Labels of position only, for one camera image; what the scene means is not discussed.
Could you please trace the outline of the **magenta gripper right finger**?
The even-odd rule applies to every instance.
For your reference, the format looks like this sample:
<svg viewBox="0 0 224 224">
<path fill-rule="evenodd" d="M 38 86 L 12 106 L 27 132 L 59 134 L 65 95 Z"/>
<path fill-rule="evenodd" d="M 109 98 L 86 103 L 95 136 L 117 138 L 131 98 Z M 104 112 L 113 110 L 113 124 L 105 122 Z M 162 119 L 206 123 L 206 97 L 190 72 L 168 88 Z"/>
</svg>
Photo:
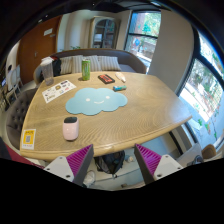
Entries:
<svg viewBox="0 0 224 224">
<path fill-rule="evenodd" d="M 134 146 L 134 154 L 146 184 L 182 169 L 182 166 L 168 154 L 161 156 L 139 144 Z"/>
</svg>

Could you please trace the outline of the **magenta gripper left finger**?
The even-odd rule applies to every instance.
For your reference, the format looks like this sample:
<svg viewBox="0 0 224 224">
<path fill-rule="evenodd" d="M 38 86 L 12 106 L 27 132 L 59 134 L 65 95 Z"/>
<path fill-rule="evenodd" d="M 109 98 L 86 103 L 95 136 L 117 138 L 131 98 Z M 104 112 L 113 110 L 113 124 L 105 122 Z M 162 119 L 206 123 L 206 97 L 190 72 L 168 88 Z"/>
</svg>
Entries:
<svg viewBox="0 0 224 224">
<path fill-rule="evenodd" d="M 93 155 L 93 145 L 88 145 L 67 157 L 57 157 L 44 170 L 81 186 Z"/>
</svg>

